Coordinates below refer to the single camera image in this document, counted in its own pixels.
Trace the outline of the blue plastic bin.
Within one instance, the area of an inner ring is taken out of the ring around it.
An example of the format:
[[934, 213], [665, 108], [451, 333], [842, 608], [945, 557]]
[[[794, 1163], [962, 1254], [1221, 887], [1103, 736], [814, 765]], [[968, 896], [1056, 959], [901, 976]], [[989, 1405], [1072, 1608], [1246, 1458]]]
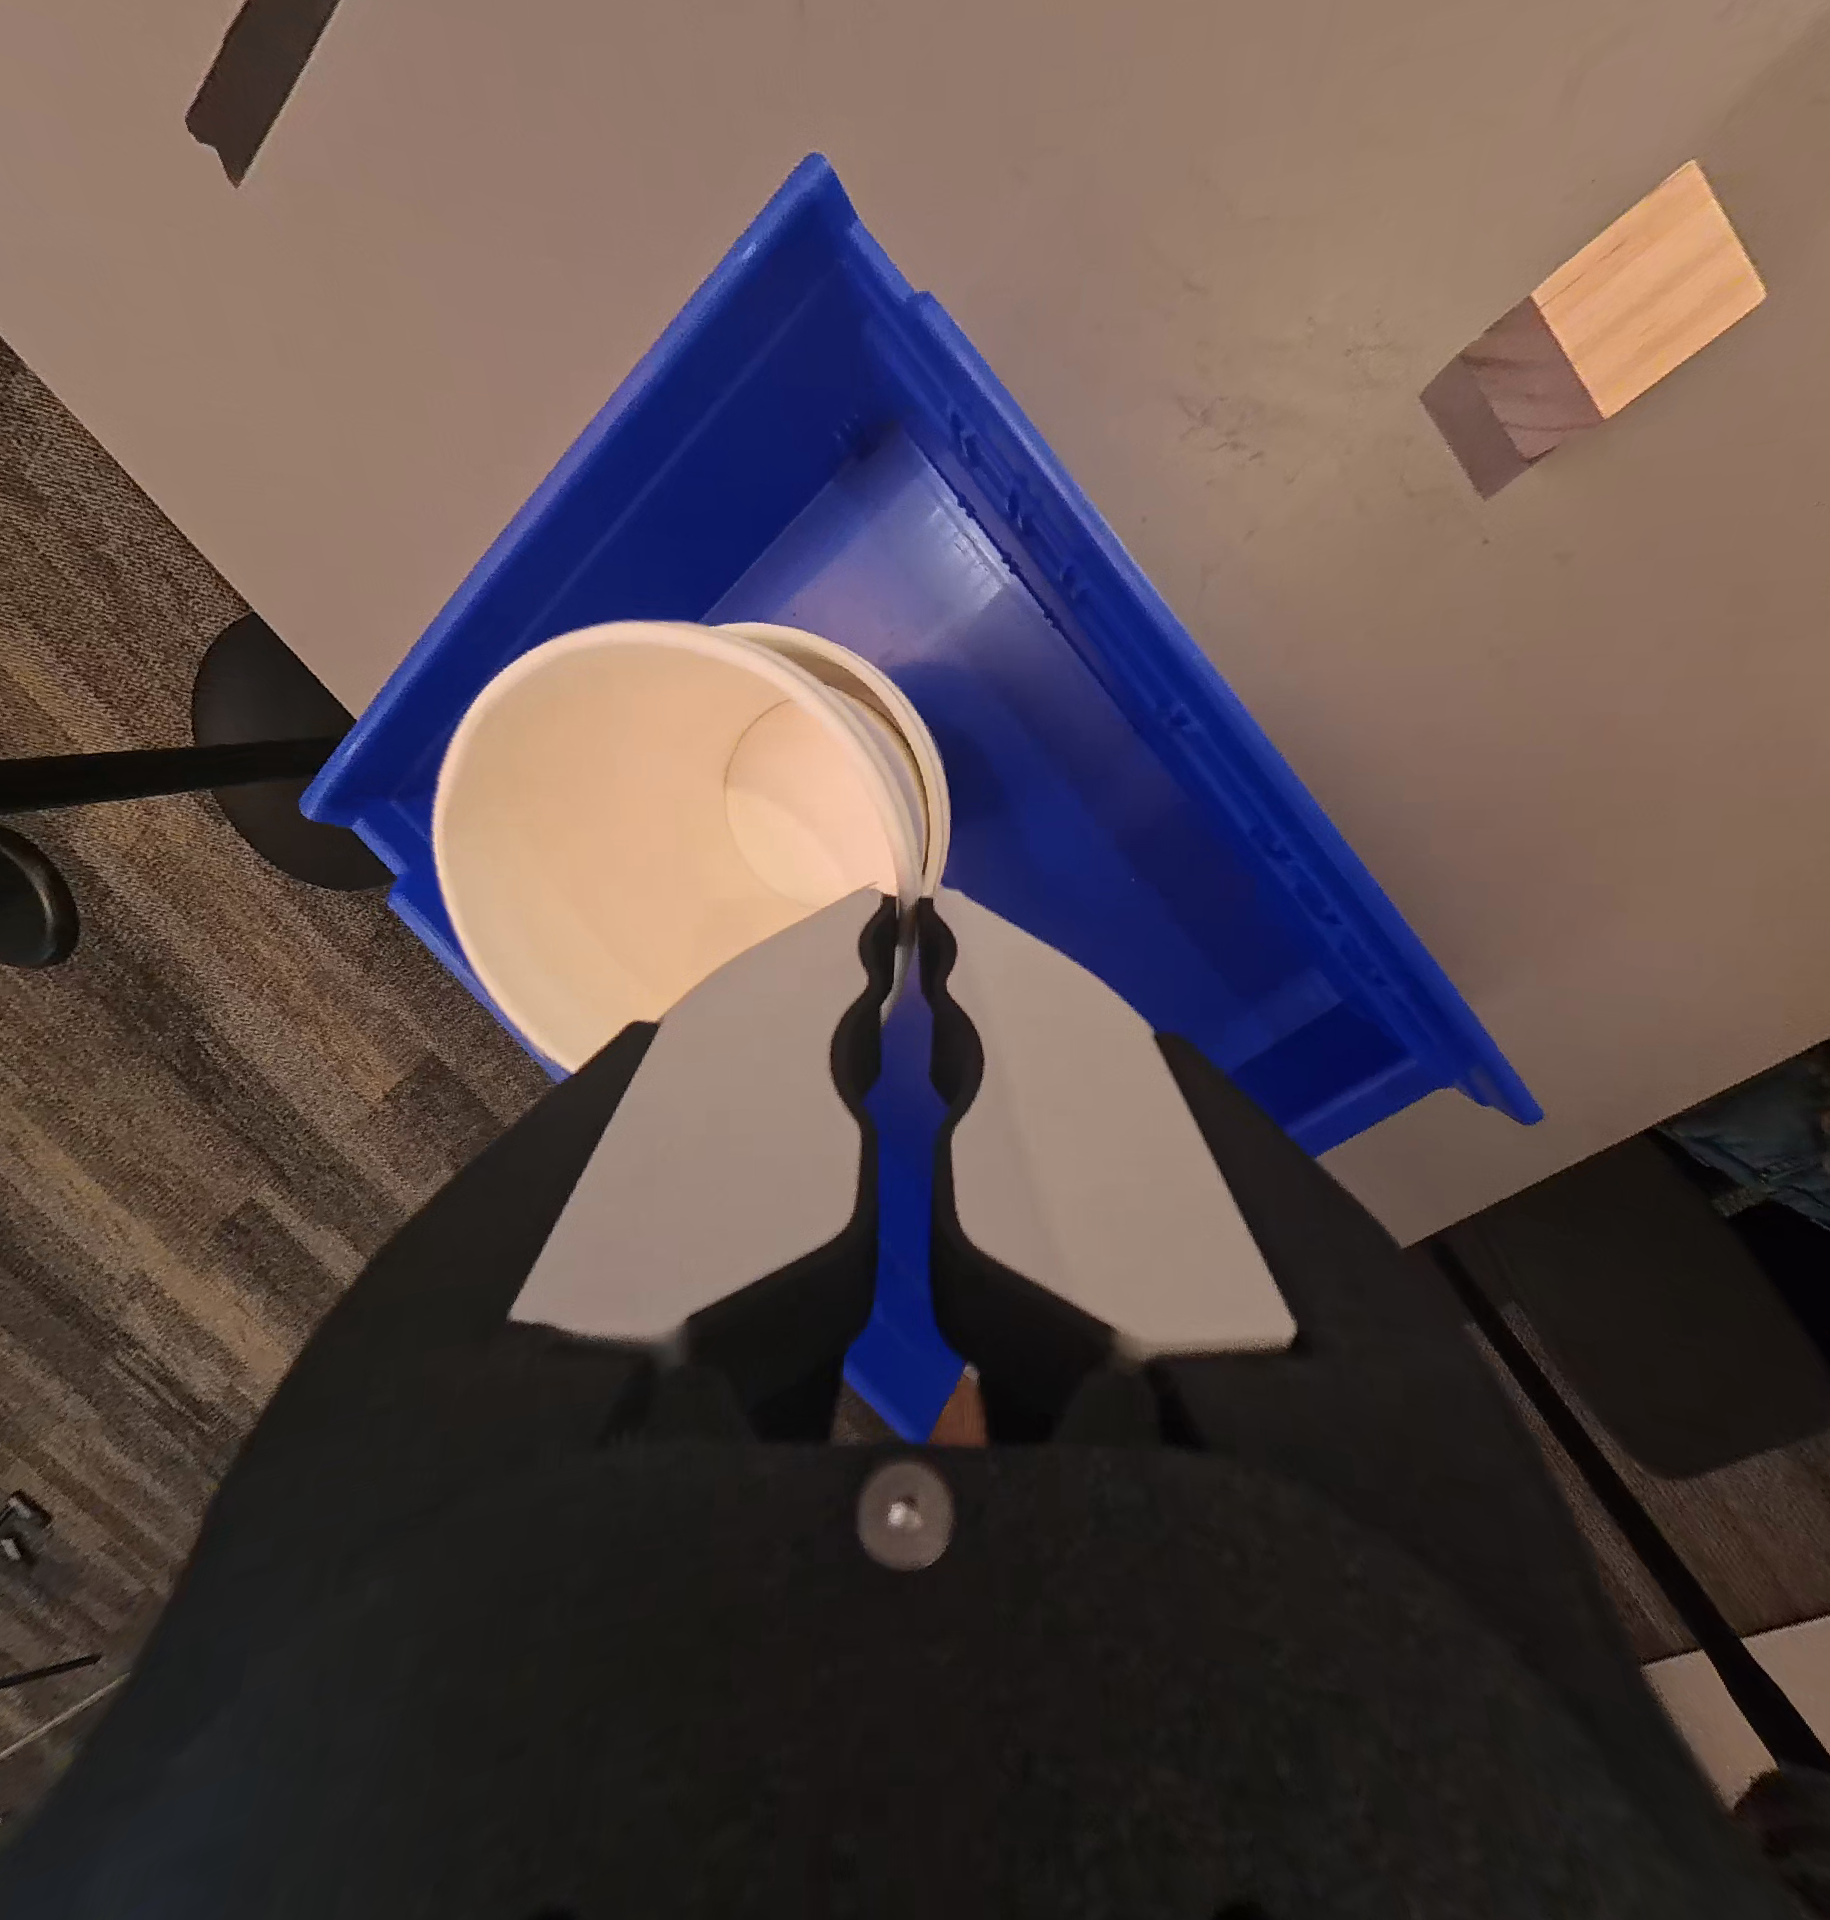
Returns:
[[1317, 1152], [1432, 1091], [1542, 1114], [826, 157], [788, 174], [307, 792], [315, 819], [352, 827], [389, 866], [398, 916], [493, 1012], [434, 863], [443, 755], [505, 668], [628, 618], [827, 635], [886, 670], [941, 750], [952, 843], [901, 929], [867, 1100], [874, 1305], [844, 1360], [903, 1433], [928, 1430], [960, 1366], [928, 1285], [943, 1103], [917, 915], [941, 888], [1143, 1014], [1207, 1134], [1246, 1098]]

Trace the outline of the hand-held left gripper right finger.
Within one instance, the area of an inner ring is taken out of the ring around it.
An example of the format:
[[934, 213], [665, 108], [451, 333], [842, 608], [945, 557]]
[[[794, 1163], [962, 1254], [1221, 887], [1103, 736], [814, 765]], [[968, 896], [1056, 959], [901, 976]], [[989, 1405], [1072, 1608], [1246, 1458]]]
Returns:
[[1096, 1376], [1275, 1355], [1296, 1317], [1165, 1037], [966, 893], [917, 915], [934, 1142], [930, 1301], [991, 1437], [1054, 1433]]

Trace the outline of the wooden cube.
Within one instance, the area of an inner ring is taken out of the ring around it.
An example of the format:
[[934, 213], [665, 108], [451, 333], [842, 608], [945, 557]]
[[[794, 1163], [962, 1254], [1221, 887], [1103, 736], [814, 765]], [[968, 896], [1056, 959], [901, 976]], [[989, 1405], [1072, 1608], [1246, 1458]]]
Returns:
[[1478, 499], [1619, 418], [1766, 299], [1699, 161], [1455, 350], [1422, 401]]

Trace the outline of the black round stand base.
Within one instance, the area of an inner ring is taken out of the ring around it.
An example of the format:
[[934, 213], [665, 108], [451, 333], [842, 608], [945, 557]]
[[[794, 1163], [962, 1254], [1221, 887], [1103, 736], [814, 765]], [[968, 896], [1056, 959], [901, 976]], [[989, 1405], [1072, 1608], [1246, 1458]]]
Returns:
[[0, 825], [0, 963], [48, 971], [70, 962], [78, 941], [67, 877], [30, 838]]
[[0, 758], [0, 822], [209, 797], [278, 873], [325, 892], [375, 893], [391, 882], [389, 866], [352, 829], [302, 809], [352, 725], [352, 710], [288, 642], [260, 615], [243, 615], [199, 659], [188, 743]]

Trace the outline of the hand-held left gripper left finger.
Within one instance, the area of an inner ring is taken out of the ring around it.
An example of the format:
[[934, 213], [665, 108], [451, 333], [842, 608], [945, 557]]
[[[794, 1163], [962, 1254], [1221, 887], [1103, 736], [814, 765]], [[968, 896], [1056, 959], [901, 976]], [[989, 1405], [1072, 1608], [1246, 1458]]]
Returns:
[[514, 1324], [710, 1368], [763, 1437], [827, 1436], [874, 1305], [867, 1100], [901, 929], [892, 898], [857, 888], [662, 1015]]

